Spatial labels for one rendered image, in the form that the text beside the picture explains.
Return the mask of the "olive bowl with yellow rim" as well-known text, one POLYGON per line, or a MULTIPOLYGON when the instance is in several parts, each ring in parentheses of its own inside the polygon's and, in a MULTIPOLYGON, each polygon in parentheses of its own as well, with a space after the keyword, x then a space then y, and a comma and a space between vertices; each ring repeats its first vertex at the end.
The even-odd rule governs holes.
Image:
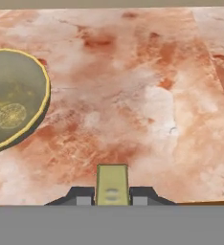
POLYGON ((29 137, 42 123, 51 100, 51 82, 34 56, 0 49, 0 151, 29 137))

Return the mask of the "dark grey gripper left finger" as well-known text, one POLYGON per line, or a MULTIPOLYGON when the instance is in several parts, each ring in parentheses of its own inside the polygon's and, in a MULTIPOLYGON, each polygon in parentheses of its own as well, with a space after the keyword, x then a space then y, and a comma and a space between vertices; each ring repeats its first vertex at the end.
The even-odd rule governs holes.
POLYGON ((62 196, 47 206, 94 206, 95 188, 94 187, 71 187, 65 196, 62 196))

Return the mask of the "yellow butter stick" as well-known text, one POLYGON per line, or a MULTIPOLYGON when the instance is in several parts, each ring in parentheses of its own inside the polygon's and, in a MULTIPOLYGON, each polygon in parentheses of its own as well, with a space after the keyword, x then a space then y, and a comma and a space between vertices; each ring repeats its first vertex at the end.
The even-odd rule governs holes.
POLYGON ((96 205, 129 205, 127 165, 97 165, 96 205))

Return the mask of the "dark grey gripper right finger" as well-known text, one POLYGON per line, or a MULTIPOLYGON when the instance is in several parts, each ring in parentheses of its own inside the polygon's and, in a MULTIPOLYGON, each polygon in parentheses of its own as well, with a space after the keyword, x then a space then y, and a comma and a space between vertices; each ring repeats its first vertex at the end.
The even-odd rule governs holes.
POLYGON ((159 196, 153 187, 130 187, 131 206, 174 205, 174 202, 159 196))

